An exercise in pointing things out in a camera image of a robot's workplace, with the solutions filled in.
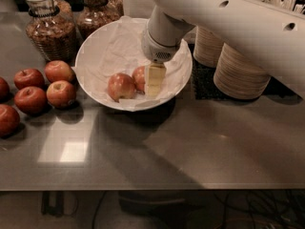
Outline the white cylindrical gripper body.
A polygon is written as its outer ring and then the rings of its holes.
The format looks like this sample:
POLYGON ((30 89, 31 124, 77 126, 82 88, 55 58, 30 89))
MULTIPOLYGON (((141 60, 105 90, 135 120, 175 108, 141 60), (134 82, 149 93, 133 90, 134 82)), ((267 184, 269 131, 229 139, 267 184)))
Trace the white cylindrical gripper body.
POLYGON ((172 18, 155 6, 143 30, 142 51, 153 63, 171 61, 183 37, 193 28, 194 25, 172 18))

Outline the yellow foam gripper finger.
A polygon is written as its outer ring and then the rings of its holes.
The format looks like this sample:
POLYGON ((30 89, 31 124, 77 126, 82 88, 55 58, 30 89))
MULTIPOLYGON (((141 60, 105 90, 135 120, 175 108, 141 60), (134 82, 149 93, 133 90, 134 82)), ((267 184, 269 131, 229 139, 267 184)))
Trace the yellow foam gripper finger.
POLYGON ((166 74, 166 67, 163 63, 151 63, 145 67, 145 94, 149 97, 156 97, 160 91, 166 74))

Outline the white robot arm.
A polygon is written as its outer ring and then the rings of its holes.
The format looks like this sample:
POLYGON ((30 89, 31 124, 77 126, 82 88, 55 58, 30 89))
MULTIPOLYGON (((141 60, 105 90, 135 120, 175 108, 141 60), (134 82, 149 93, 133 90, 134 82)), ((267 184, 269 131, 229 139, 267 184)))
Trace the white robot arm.
POLYGON ((153 0, 142 50, 167 62, 193 27, 203 27, 305 98, 304 16, 255 0, 153 0))

